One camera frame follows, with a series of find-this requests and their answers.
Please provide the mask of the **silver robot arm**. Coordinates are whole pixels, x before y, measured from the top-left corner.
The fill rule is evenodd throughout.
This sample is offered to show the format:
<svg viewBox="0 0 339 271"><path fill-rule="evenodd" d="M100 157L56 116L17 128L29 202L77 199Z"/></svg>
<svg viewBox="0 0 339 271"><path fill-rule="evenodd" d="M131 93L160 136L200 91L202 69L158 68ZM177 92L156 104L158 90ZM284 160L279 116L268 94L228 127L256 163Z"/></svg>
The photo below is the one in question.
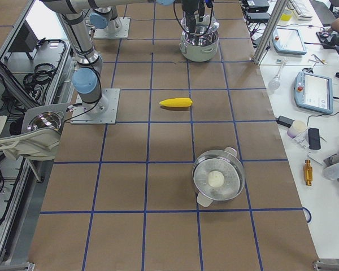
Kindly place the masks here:
<svg viewBox="0 0 339 271"><path fill-rule="evenodd" d="M202 21L205 14L205 5L211 8L210 1L181 1L181 8L185 15L185 27L182 27L183 31L187 31L190 34L196 32L196 14L198 14L198 20ZM115 6L108 6L106 8L99 8L95 4L91 5L92 13L89 15L91 24L98 29L105 29L109 26L110 21L118 18L118 13Z"/></svg>
<svg viewBox="0 0 339 271"><path fill-rule="evenodd" d="M90 24L104 39L127 38L129 18L118 15L117 6L143 1L43 1L55 12L76 55L79 67L90 68L99 77L102 59L94 47L94 33L89 32L84 11L90 11Z"/></svg>

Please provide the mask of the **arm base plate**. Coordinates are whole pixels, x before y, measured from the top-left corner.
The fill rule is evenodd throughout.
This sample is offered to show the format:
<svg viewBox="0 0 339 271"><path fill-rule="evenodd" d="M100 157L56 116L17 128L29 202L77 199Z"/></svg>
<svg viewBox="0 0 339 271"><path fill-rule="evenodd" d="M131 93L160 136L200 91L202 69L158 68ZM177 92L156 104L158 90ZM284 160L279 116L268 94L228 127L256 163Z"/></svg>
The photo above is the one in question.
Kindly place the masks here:
<svg viewBox="0 0 339 271"><path fill-rule="evenodd" d="M129 26L131 19L129 17L117 17L115 20L108 22L107 27L96 28L94 39L97 40L113 40L127 38L129 34Z"/></svg>
<svg viewBox="0 0 339 271"><path fill-rule="evenodd" d="M118 112L120 89L102 89L102 98L94 109L84 103L73 109L70 123L73 125L115 124Z"/></svg>

